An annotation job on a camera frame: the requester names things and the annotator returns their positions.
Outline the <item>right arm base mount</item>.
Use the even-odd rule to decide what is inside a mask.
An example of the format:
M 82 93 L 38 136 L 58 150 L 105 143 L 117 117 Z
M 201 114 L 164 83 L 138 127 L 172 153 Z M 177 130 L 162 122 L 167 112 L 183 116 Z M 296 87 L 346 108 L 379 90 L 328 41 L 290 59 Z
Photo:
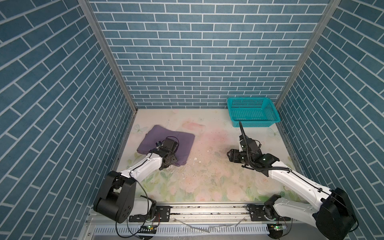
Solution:
M 255 205 L 255 204 L 247 204 L 246 210 L 250 214 L 250 218 L 252 222 L 260 222 L 260 221 L 274 221 L 283 223 L 291 220 L 289 217 L 282 217 L 275 213 L 273 210 L 266 209 L 264 205 Z

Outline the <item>purple trousers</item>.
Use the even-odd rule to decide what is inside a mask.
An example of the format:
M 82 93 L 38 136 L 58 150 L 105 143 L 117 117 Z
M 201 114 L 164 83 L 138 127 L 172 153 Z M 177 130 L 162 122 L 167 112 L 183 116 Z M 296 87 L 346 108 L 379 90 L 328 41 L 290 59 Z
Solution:
M 157 154 L 162 158 L 160 170 L 169 166 L 185 165 L 190 155 L 195 135 L 170 131 L 155 125 L 139 144 L 137 152 L 142 155 Z

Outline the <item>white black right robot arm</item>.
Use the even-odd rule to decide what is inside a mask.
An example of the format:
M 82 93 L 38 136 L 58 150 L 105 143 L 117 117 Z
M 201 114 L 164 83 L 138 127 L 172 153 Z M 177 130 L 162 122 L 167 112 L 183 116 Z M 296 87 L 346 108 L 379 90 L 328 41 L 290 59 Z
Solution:
M 261 143 L 242 134 L 239 148 L 228 151 L 232 163 L 262 173 L 288 187 L 305 203 L 273 195 L 264 203 L 264 217 L 269 221 L 295 219 L 317 228 L 329 240 L 342 240 L 359 227 L 359 221 L 348 194 L 330 189 L 299 174 L 277 157 L 263 154 Z

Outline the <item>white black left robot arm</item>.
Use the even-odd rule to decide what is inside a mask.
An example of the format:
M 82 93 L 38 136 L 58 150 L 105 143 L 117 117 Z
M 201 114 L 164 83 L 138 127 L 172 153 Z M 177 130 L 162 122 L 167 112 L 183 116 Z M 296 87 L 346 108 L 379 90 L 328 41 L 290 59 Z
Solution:
M 155 148 L 132 167 L 121 172 L 109 172 L 94 200 L 94 211 L 119 224 L 129 218 L 140 222 L 152 220 L 156 214 L 157 202 L 146 193 L 137 198 L 136 188 L 141 187 L 141 181 L 150 174 L 163 170 L 176 161 L 174 150 Z

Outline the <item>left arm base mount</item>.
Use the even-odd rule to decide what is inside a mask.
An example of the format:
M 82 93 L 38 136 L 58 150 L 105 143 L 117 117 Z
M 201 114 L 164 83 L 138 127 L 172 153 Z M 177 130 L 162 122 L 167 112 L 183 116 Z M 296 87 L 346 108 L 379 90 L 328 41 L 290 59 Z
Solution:
M 130 223 L 142 222 L 169 222 L 171 214 L 171 206 L 151 207 L 150 212 L 144 215 L 129 216 Z

